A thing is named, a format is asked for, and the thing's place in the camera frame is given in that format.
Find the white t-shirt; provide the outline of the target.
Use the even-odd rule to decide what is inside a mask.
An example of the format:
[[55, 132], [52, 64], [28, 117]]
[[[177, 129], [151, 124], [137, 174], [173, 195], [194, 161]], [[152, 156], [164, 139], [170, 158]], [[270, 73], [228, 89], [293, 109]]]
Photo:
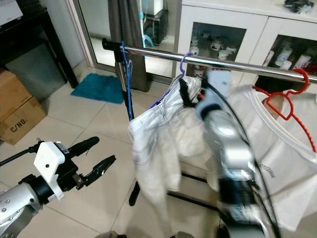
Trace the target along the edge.
[[[244, 125], [258, 166], [265, 176], [279, 224], [296, 231], [306, 216], [317, 213], [317, 153], [293, 118], [274, 119], [263, 106], [267, 95], [238, 86], [228, 101]], [[317, 146], [317, 94], [290, 95], [294, 113]]]

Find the teal floor mat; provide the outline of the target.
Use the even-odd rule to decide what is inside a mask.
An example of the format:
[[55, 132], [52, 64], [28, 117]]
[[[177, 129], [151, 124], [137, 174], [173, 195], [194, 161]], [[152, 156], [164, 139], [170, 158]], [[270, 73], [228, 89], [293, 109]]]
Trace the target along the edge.
[[120, 80], [116, 76], [98, 73], [88, 73], [70, 95], [111, 104], [124, 102]]

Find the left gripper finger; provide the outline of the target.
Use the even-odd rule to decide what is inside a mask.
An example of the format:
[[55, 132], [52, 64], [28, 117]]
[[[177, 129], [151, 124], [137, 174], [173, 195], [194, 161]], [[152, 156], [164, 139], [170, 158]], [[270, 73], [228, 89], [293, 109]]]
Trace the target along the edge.
[[71, 156], [79, 156], [87, 152], [94, 145], [97, 145], [99, 141], [100, 141], [99, 137], [93, 136], [91, 138], [81, 141], [73, 145], [72, 147], [68, 148], [68, 152]]
[[90, 186], [90, 184], [97, 181], [101, 176], [105, 174], [105, 172], [109, 169], [109, 167], [111, 167], [111, 165], [113, 165], [116, 160], [117, 159], [115, 156], [109, 156], [95, 165], [86, 176], [83, 176], [83, 185]]

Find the glass sliding door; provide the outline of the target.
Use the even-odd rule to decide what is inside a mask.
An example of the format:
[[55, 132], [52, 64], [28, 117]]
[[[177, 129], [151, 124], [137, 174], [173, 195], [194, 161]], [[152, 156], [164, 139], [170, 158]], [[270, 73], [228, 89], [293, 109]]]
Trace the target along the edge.
[[[174, 52], [176, 50], [177, 21], [181, 9], [181, 0], [139, 0], [141, 25], [144, 14], [157, 14], [161, 9], [168, 9], [168, 35], [159, 46], [147, 48]], [[79, 17], [82, 34], [87, 41], [89, 57], [99, 68], [113, 69], [115, 58], [113, 51], [102, 47], [102, 39], [111, 39], [109, 33], [108, 0], [73, 0]]]

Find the thin blue hanger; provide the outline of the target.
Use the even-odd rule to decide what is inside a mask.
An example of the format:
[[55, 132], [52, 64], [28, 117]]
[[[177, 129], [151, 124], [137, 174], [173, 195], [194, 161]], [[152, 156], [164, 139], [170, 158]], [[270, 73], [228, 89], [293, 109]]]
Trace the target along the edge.
[[134, 119], [134, 113], [133, 113], [133, 102], [132, 102], [132, 93], [131, 93], [131, 73], [129, 72], [130, 69], [130, 65], [129, 65], [129, 60], [126, 57], [125, 54], [125, 42], [122, 40], [121, 41], [121, 54], [123, 57], [123, 62], [122, 62], [122, 67], [123, 67], [123, 71], [125, 74], [125, 102], [126, 102], [126, 108], [128, 111], [128, 117], [129, 120], [132, 121]]

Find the purple plastic hanger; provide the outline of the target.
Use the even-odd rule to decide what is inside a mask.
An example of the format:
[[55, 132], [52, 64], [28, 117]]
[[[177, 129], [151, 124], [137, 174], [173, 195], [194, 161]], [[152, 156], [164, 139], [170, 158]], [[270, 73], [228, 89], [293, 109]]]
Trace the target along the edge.
[[[183, 77], [186, 75], [186, 69], [183, 67], [183, 63], [186, 59], [186, 57], [190, 57], [190, 56], [195, 56], [196, 53], [193, 52], [188, 52], [187, 54], [183, 55], [183, 58], [181, 59], [180, 63], [179, 63], [179, 69], [181, 71], [180, 75], [177, 75], [173, 80], [172, 83], [179, 81], [180, 79], [183, 79]], [[160, 104], [161, 101], [163, 101], [163, 99], [165, 99], [165, 97], [168, 95], [168, 93], [170, 93], [170, 91], [174, 88], [174, 86], [171, 86], [168, 88], [168, 90], [163, 94], [163, 96], [157, 100], [156, 102], [154, 102], [154, 104], [152, 104], [152, 106], [150, 107], [153, 108], [154, 106]]]

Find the white glass-door cabinet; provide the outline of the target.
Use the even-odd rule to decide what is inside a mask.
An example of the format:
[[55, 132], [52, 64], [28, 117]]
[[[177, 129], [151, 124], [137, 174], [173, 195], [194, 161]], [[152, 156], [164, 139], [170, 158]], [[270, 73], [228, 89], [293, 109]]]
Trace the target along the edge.
[[182, 0], [177, 52], [216, 58], [222, 40], [227, 60], [276, 69], [303, 68], [317, 79], [317, 0], [294, 13], [285, 0]]

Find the white shorts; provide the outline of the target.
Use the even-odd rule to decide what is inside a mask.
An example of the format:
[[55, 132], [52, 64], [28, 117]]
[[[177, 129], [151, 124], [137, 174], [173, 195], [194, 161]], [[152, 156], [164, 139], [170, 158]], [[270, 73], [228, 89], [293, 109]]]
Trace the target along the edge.
[[180, 86], [174, 88], [151, 109], [133, 119], [128, 127], [133, 141], [136, 179], [141, 192], [154, 206], [159, 218], [168, 221], [167, 192], [179, 190], [180, 161], [206, 163], [211, 152], [203, 138], [203, 123], [193, 108], [186, 107]]

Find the white box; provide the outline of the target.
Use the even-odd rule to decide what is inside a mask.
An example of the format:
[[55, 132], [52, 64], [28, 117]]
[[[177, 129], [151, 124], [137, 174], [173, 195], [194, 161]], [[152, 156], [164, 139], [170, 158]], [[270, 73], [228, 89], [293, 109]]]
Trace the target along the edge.
[[17, 0], [0, 0], [0, 24], [4, 25], [23, 16]]

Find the grey flat board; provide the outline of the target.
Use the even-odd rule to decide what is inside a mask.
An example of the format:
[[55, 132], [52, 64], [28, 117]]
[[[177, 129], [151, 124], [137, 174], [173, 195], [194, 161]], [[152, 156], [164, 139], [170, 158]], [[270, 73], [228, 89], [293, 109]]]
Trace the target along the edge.
[[33, 86], [41, 86], [48, 91], [60, 88], [65, 84], [63, 77], [57, 69], [45, 46], [29, 50], [20, 57], [25, 79]]

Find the black desk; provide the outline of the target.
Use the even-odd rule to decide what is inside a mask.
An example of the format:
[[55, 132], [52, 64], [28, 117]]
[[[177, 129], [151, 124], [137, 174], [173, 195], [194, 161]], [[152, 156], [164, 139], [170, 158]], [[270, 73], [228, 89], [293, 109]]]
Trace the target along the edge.
[[52, 52], [57, 69], [72, 88], [79, 84], [72, 66], [63, 50], [47, 8], [43, 7], [32, 14], [0, 27], [0, 67], [7, 69], [6, 64], [16, 59], [18, 54], [27, 52], [30, 43], [47, 43]]

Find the black computer tower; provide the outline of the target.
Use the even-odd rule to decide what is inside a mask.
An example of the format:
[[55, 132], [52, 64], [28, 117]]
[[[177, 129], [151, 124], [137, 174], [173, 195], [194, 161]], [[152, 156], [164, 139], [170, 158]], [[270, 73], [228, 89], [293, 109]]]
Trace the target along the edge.
[[143, 40], [149, 46], [159, 46], [168, 35], [168, 9], [161, 9], [157, 14], [144, 14]]

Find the dark grey curtain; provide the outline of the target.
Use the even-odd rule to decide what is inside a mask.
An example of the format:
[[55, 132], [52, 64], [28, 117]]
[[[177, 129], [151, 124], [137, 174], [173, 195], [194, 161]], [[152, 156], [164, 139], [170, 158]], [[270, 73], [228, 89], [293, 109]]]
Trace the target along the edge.
[[[113, 42], [124, 41], [126, 46], [141, 48], [141, 17], [139, 0], [108, 0], [109, 33]], [[131, 88], [149, 91], [151, 81], [146, 74], [143, 55], [128, 55], [133, 62]]]

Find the red plastic hanger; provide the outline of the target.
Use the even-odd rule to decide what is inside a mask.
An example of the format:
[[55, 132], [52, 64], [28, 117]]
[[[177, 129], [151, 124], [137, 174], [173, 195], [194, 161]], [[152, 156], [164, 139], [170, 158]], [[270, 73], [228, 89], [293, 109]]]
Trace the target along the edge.
[[264, 89], [258, 88], [257, 86], [252, 86], [253, 89], [255, 89], [258, 92], [261, 92], [265, 95], [267, 95], [267, 98], [264, 99], [264, 101], [268, 101], [268, 98], [271, 97], [272, 95], [279, 95], [282, 97], [286, 98], [286, 102], [288, 103], [288, 106], [290, 107], [290, 109], [288, 109], [288, 113], [284, 114], [283, 112], [279, 113], [279, 111], [276, 111], [279, 114], [280, 118], [283, 118], [283, 120], [290, 120], [291, 118], [293, 118], [295, 120], [295, 122], [301, 127], [301, 129], [303, 129], [303, 132], [306, 134], [306, 136], [308, 137], [308, 141], [311, 145], [311, 149], [313, 152], [317, 153], [317, 146], [315, 145], [315, 141], [313, 140], [313, 137], [311, 136], [311, 133], [309, 132], [309, 130], [307, 129], [307, 127], [304, 125], [304, 123], [297, 117], [297, 115], [294, 113], [294, 102], [292, 102], [290, 95], [298, 95], [298, 94], [302, 94], [303, 92], [305, 92], [307, 90], [307, 88], [310, 86], [310, 78], [308, 73], [301, 69], [301, 68], [295, 68], [293, 69], [294, 72], [298, 72], [299, 74], [301, 74], [304, 78], [304, 83], [302, 88], [299, 91], [294, 91], [292, 89], [286, 91], [286, 92], [267, 92]]

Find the chrome clothes rack black stand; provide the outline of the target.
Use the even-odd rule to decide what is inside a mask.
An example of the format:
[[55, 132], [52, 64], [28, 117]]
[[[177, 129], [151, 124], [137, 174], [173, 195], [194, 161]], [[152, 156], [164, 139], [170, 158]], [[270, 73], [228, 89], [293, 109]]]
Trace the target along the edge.
[[[102, 47], [105, 50], [114, 52], [115, 65], [117, 65], [118, 67], [118, 68], [115, 67], [115, 70], [117, 72], [117, 77], [121, 79], [123, 93], [124, 93], [124, 96], [126, 96], [125, 82], [124, 82], [125, 74], [122, 67], [123, 57], [121, 54], [121, 43], [111, 42], [108, 39], [104, 38], [102, 39]], [[135, 48], [132, 46], [125, 46], [125, 54], [142, 55], [146, 57], [153, 57], [157, 59], [165, 59], [165, 60], [173, 60], [173, 61], [179, 61], [183, 58], [183, 55], [173, 54], [172, 52], [152, 50], [147, 48]], [[235, 61], [227, 61], [227, 60], [198, 57], [198, 56], [186, 57], [184, 62], [193, 64], [193, 65], [212, 66], [212, 67], [228, 69], [232, 71], [254, 73], [256, 75], [274, 77], [276, 79], [280, 79], [283, 81], [304, 82], [303, 76], [299, 73], [292, 72], [290, 70], [270, 68], [267, 66], [251, 65], [248, 63], [240, 63]], [[136, 204], [137, 199], [140, 195], [140, 191], [141, 191], [141, 188], [138, 182], [135, 181], [133, 190], [131, 191], [129, 195], [129, 199], [128, 199], [129, 206], [132, 207]], [[213, 211], [219, 211], [219, 209], [216, 208], [216, 206], [206, 202], [205, 200], [200, 200], [200, 199], [197, 199], [196, 197], [188, 196], [184, 193], [168, 192], [167, 195], [175, 199], [180, 199], [180, 200], [184, 200], [185, 202], [195, 204], [202, 208], [211, 209]]]

